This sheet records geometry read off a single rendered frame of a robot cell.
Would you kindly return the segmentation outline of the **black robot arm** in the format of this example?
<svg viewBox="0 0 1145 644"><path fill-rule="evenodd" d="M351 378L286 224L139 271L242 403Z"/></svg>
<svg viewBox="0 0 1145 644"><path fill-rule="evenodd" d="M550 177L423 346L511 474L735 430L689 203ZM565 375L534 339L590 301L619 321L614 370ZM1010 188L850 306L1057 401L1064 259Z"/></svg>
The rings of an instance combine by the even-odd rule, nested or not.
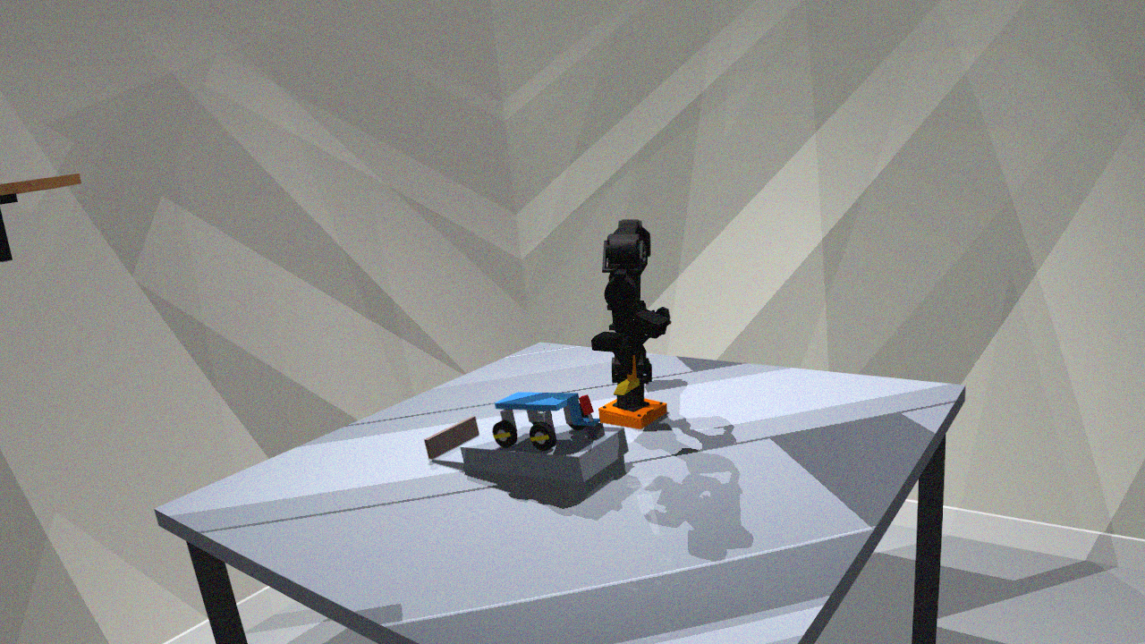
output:
<svg viewBox="0 0 1145 644"><path fill-rule="evenodd" d="M647 267L650 252L650 231L646 231L639 219L619 220L616 231L606 237L602 273L610 273L609 282L606 283L605 299L611 309L627 309L634 299L640 297L640 275ZM669 309L662 307L658 311L647 311L646 304L642 304L640 311L631 311L627 321L629 333L630 330L634 333L634 325L641 333L660 338L660 335L666 333L668 325L671 325ZM653 364L646 358L643 345L637 378L640 379L640 386L625 396L617 395L617 402L613 403L613 407L635 413L649 406L649 402L645 401L645 384L653 382ZM626 379L627 374L615 355L611 358L611 383L619 385Z"/></svg>

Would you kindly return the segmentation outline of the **red-headed stop pin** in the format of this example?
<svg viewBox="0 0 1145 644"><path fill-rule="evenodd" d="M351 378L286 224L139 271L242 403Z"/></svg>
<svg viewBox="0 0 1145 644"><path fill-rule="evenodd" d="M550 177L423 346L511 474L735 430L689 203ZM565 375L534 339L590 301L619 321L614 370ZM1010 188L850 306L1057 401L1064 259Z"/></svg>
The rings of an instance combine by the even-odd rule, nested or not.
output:
<svg viewBox="0 0 1145 644"><path fill-rule="evenodd" d="M578 398L578 401L581 401L581 408L583 409L584 415L589 415L589 421L594 421L592 417L592 413L594 411L592 406L590 406L589 395L583 395Z"/></svg>

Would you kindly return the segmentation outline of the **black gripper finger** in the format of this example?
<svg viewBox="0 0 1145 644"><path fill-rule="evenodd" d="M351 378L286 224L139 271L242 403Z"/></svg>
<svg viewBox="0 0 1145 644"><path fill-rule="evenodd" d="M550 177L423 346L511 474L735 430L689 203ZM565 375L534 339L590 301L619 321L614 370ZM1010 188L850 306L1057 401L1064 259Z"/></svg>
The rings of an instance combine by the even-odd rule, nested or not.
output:
<svg viewBox="0 0 1145 644"><path fill-rule="evenodd" d="M633 350L635 348L637 345L638 345L637 343L633 343L632 345L629 345L626 348L619 351L618 353L614 353L614 355L616 355L616 358L618 359L619 364L622 364L624 371L627 375L632 375Z"/></svg>
<svg viewBox="0 0 1145 644"><path fill-rule="evenodd" d="M645 341L648 341L649 338L649 335L643 335L641 338L632 338L632 340L638 344L633 350L633 355L635 355L635 371L640 361L642 345L645 345Z"/></svg>

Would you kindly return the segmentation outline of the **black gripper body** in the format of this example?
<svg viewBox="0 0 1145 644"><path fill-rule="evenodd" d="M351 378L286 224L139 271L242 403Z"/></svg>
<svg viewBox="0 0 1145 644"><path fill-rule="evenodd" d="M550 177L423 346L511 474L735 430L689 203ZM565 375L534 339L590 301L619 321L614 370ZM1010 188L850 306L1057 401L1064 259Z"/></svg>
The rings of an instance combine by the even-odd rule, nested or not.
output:
<svg viewBox="0 0 1145 644"><path fill-rule="evenodd" d="M592 341L590 341L592 350L618 353L629 345L633 344L632 338L641 338L645 333L638 331L635 325L633 327L634 333L629 333L627 321L631 311L640 311L642 304L645 304L645 301L641 301L639 297L634 299L634 303L627 309L611 309L609 305L606 305L606 311L611 311L613 317L613 325L609 325L609 330L615 330L616 333L594 335Z"/></svg>

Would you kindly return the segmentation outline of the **yellow wedge chock with orange handle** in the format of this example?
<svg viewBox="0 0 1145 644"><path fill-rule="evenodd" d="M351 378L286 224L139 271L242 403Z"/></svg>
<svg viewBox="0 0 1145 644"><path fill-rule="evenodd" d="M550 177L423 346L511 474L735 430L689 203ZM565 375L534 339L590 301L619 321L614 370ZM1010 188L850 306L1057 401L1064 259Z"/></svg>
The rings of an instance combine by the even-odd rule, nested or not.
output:
<svg viewBox="0 0 1145 644"><path fill-rule="evenodd" d="M633 355L633 358L632 358L632 375L627 375L627 379L624 380L624 382L622 382L622 383L619 383L619 385L617 385L617 388L614 392L614 395L625 396L625 395L627 395L629 392L632 392L632 390L635 390L639 386L640 386L640 379L637 378L635 355Z"/></svg>

